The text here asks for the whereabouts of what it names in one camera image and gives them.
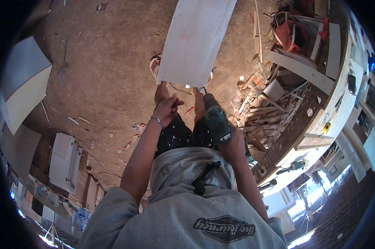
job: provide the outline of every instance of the corrugated roof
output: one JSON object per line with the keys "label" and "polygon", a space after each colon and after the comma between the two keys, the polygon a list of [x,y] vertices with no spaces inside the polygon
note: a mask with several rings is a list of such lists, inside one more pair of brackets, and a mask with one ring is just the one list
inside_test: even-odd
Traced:
{"label": "corrugated roof", "polygon": [[8,126],[4,126],[1,138],[1,150],[12,169],[19,175],[19,182],[26,184],[29,177],[31,162],[42,135],[21,125],[15,135]]}

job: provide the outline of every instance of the black shorts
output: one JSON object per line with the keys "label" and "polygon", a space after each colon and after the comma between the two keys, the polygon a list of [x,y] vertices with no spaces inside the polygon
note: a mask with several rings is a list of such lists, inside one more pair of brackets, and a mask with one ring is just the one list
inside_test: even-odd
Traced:
{"label": "black shorts", "polygon": [[178,114],[161,131],[154,158],[166,151],[184,147],[206,147],[219,150],[218,146],[212,141],[211,133],[204,117],[197,121],[192,132]]}

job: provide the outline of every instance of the sandal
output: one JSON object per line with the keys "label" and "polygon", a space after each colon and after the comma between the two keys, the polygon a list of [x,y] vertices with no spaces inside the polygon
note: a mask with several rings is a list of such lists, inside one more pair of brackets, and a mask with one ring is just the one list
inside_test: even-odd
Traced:
{"label": "sandal", "polygon": [[[150,69],[150,72],[152,73],[154,79],[157,81],[157,74],[158,74],[158,70],[160,69],[160,62],[161,62],[161,56],[162,54],[159,54],[159,55],[155,55],[153,56],[151,59],[150,59],[150,63],[149,63],[149,69]],[[153,63],[156,62],[156,66],[154,68],[154,70],[152,69],[152,65]]]}
{"label": "sandal", "polygon": [[[207,82],[206,87],[210,84],[210,82],[211,82],[211,80],[212,80],[213,77],[214,77],[214,73],[211,71],[211,73],[210,73],[210,77],[208,78],[208,82]],[[193,87],[193,88],[191,89],[191,95],[193,95],[193,96],[195,96],[195,94],[193,93],[194,90],[195,90],[195,88],[197,88],[197,87]]]}

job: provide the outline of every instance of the person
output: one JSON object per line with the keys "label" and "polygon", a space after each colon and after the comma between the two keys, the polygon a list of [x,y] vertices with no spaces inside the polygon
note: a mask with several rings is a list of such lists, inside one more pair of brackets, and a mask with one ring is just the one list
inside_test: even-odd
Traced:
{"label": "person", "polygon": [[[150,61],[155,78],[160,62],[160,56]],[[177,112],[184,102],[169,95],[167,82],[157,87],[156,108],[120,187],[96,207],[80,248],[287,248],[280,218],[267,216],[242,132],[234,127],[229,143],[214,144],[204,95],[197,88],[192,95],[193,132]],[[139,213],[149,183],[152,195]]]}

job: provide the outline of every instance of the brick wall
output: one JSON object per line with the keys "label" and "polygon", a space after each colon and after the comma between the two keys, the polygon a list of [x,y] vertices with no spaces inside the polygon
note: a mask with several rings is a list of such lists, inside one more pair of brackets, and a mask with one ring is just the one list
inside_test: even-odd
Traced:
{"label": "brick wall", "polygon": [[[329,200],[315,214],[315,223],[308,225],[308,231],[315,232],[311,239],[295,249],[303,248],[341,248],[359,224],[375,190],[375,173],[371,170],[358,184],[352,170],[345,175],[345,180],[333,187]],[[306,221],[300,229],[304,218],[295,222],[296,231],[286,234],[288,243],[306,234]]]}

